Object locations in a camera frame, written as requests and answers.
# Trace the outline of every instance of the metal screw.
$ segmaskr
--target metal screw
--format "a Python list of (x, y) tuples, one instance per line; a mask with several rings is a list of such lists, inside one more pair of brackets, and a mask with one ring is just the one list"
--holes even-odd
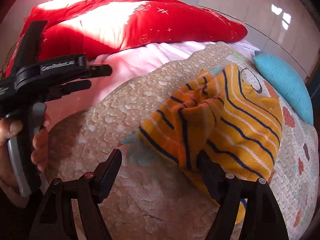
[(60, 182), (61, 182), (61, 179), (59, 179), (59, 178), (55, 178), (55, 179), (53, 180), (53, 184), (54, 184), (54, 185), (58, 185)]
[(89, 171), (87, 173), (84, 174), (84, 177), (86, 179), (91, 179), (94, 176), (93, 172)]
[(233, 179), (235, 176), (232, 173), (226, 174), (227, 179)]
[(267, 182), (266, 182), (266, 180), (264, 178), (260, 178), (259, 179), (259, 183), (260, 184), (266, 184)]

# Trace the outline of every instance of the navy stripe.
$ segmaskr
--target navy stripe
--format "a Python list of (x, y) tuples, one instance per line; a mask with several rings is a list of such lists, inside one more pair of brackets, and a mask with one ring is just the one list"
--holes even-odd
[(170, 121), (164, 116), (164, 113), (161, 110), (157, 110), (159, 114), (161, 114), (163, 121), (172, 129), (174, 130), (174, 126), (170, 123)]
[(202, 90), (201, 90), (202, 93), (204, 93), (204, 94), (206, 94), (206, 95), (207, 95), (208, 93), (207, 93), (206, 91), (204, 91), (204, 90), (205, 90), (207, 87), (208, 87), (207, 85), (204, 85), (204, 87), (203, 87)]
[[(264, 109), (263, 107), (258, 106), (257, 104), (255, 104), (254, 102), (250, 101), (249, 99), (247, 99), (247, 98), (244, 96), (244, 94), (242, 93), (242, 86), (241, 86), (240, 72), (238, 73), (238, 80), (239, 80), (240, 93), (241, 93), (241, 95), (243, 96), (243, 98), (244, 98), (245, 100), (247, 100), (248, 102), (250, 102), (250, 103), (254, 104), (255, 106), (257, 106), (257, 107), (261, 108), (262, 110), (266, 111), (267, 113), (271, 114), (267, 109)], [(271, 114), (271, 115), (272, 115), (272, 116), (277, 120), (277, 122), (279, 123), (279, 125), (280, 125), (280, 127), (281, 127), (281, 130), (282, 130), (282, 125), (281, 125), (281, 123), (279, 122), (278, 118), (276, 118), (273, 114)]]
[(189, 142), (188, 142), (188, 122), (186, 119), (184, 119), (181, 111), (183, 107), (178, 109), (178, 116), (182, 122), (182, 138), (183, 138), (183, 144), (186, 149), (186, 160), (187, 160), (187, 169), (191, 169), (191, 160), (190, 160), (190, 148), (189, 148)]
[(177, 102), (177, 103), (180, 103), (180, 104), (183, 104), (183, 103), (184, 103), (182, 100), (180, 100), (180, 99), (178, 99), (178, 98), (175, 98), (175, 97), (173, 97), (173, 96), (170, 96), (170, 98), (171, 98), (173, 101)]
[(247, 208), (247, 202), (245, 201), (245, 199), (241, 199), (240, 201), (242, 202), (242, 204), (244, 206), (244, 209), (246, 209)]
[(218, 99), (224, 105), (224, 102), (221, 98), (215, 98), (215, 99)]
[(174, 160), (176, 163), (179, 163), (178, 159), (174, 156), (172, 156), (170, 153), (168, 153), (165, 149), (161, 148), (160, 145), (158, 145), (151, 137), (148, 135), (148, 133), (139, 126), (140, 132), (146, 137), (146, 139), (151, 143), (151, 145), (156, 148), (159, 152), (161, 152), (164, 156), (167, 156), (168, 158)]
[(209, 106), (211, 113), (213, 114), (213, 117), (214, 117), (214, 126), (216, 126), (217, 125), (217, 118), (216, 118), (214, 112), (212, 111), (212, 109), (207, 101), (204, 101), (204, 103), (206, 103)]
[(238, 106), (236, 106), (235, 104), (233, 104), (231, 102), (231, 100), (229, 99), (229, 95), (228, 95), (228, 81), (227, 81), (227, 75), (226, 75), (226, 72), (225, 70), (222, 70), (223, 72), (223, 75), (224, 75), (224, 78), (225, 78), (225, 90), (226, 90), (226, 96), (227, 96), (227, 100), (229, 101), (229, 103), (235, 108), (235, 109), (238, 109), (239, 111), (247, 114), (248, 116), (250, 116), (251, 118), (253, 118), (254, 120), (256, 120), (259, 124), (261, 124), (264, 128), (268, 129), (274, 136), (276, 136), (277, 140), (278, 140), (278, 143), (280, 145), (280, 140), (279, 140), (279, 137), (277, 136), (277, 134), (268, 126), (266, 126), (263, 122), (261, 122), (259, 119), (257, 119), (256, 117), (254, 117), (252, 114), (248, 113), (247, 111), (239, 108)]
[(186, 86), (189, 90), (193, 90), (188, 83), (186, 84)]
[(220, 151), (217, 149), (217, 147), (215, 146), (215, 144), (210, 141), (210, 140), (207, 140), (207, 144), (212, 148), (212, 150), (215, 152), (215, 153), (225, 153), (225, 154), (228, 154), (230, 157), (232, 157), (241, 167), (245, 168), (247, 171), (250, 171), (254, 174), (256, 174), (257, 176), (259, 176), (259, 178), (263, 178), (263, 176), (259, 173), (259, 172), (256, 172), (254, 170), (252, 170), (251, 168), (249, 168), (247, 165), (245, 165), (239, 158), (237, 155), (233, 154), (232, 152), (229, 152), (229, 151)]
[(256, 139), (251, 139), (251, 138), (245, 136), (244, 133), (241, 131), (241, 129), (240, 129), (239, 127), (237, 127), (237, 126), (235, 126), (234, 124), (228, 122), (228, 121), (225, 120), (224, 118), (221, 118), (221, 121), (223, 121), (225, 124), (227, 124), (227, 125), (233, 127), (234, 129), (236, 129), (236, 130), (240, 133), (240, 135), (242, 136), (242, 138), (244, 138), (244, 139), (246, 139), (246, 140), (248, 140), (248, 141), (255, 142), (256, 144), (258, 144), (262, 150), (264, 150), (265, 152), (268, 153), (268, 155), (271, 157), (272, 163), (275, 164), (275, 160), (274, 160), (274, 158), (273, 158), (272, 153), (271, 153), (267, 148), (265, 148), (258, 140), (256, 140)]

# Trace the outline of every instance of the human hand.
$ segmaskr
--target human hand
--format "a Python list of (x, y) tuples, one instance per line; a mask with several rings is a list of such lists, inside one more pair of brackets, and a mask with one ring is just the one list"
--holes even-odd
[[(50, 118), (45, 114), (44, 128), (32, 140), (35, 150), (31, 154), (31, 161), (37, 165), (40, 171), (44, 171), (48, 164), (48, 131), (46, 128), (49, 126)], [(7, 141), (15, 137), (21, 130), (21, 121), (12, 121), (6, 118), (0, 120), (0, 179), (16, 192), (19, 192), (19, 186), (11, 166)]]

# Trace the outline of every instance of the white sheet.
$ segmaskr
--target white sheet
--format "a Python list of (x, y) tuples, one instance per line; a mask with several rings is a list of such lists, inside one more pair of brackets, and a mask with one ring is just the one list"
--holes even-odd
[[(190, 57), (198, 50), (213, 42), (186, 41), (178, 43), (151, 43), (145, 46), (127, 49), (111, 55), (100, 55), (90, 64), (109, 64), (113, 73), (109, 77), (91, 79), (88, 90), (72, 93), (63, 98), (47, 103), (47, 113), (51, 117), (51, 127), (67, 116), (88, 109), (99, 103), (110, 92), (124, 82), (154, 71), (161, 65)], [(230, 44), (245, 57), (252, 60), (254, 50), (258, 50), (246, 41)]]

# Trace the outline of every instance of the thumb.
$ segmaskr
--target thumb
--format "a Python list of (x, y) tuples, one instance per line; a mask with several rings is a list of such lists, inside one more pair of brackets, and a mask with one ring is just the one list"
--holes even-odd
[(22, 122), (19, 120), (0, 120), (0, 147), (4, 146), (8, 139), (15, 137), (23, 128)]

